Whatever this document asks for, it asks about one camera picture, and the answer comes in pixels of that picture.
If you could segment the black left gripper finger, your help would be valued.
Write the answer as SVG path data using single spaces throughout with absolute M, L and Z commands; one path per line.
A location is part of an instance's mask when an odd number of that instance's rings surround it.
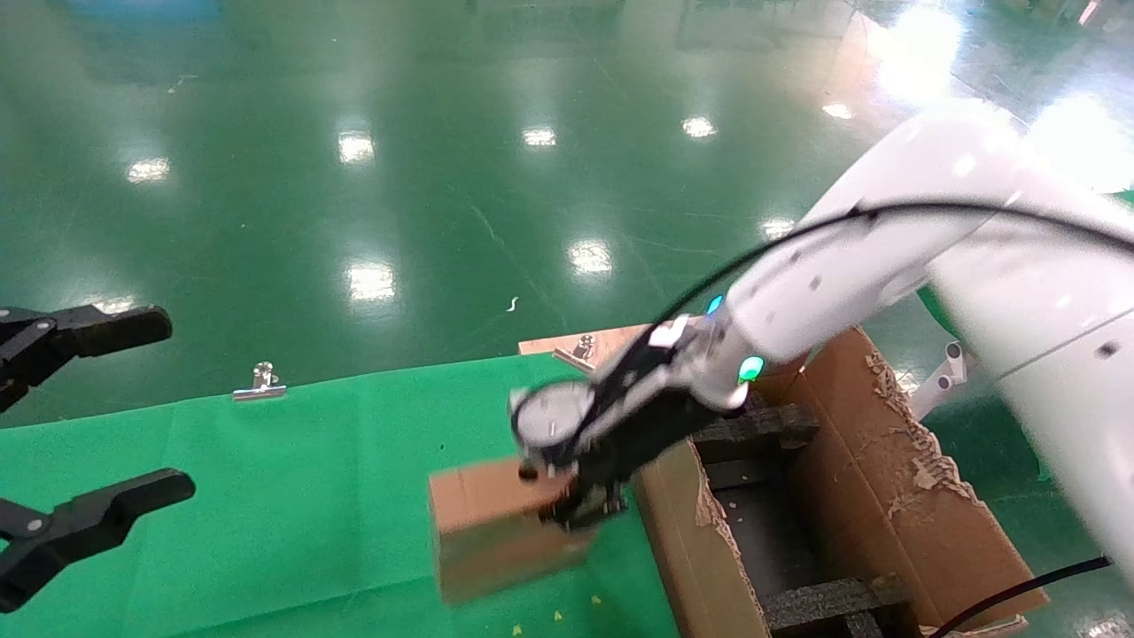
M 41 312 L 1 307 L 1 411 L 28 395 L 76 358 L 155 344 L 174 337 L 162 307 L 105 314 L 96 306 Z
M 1 501 L 1 611 L 22 609 L 73 563 L 118 548 L 133 525 L 196 493 L 191 475 L 156 470 L 61 503 L 50 513 Z

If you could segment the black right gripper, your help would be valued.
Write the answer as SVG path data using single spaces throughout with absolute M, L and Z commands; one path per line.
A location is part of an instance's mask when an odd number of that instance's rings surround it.
M 711 371 L 702 354 L 696 342 L 631 342 L 578 384 L 576 459 L 518 457 L 523 484 L 569 484 L 541 509 L 542 524 L 582 533 L 626 513 L 624 482 L 678 441 L 741 412 L 741 363 Z

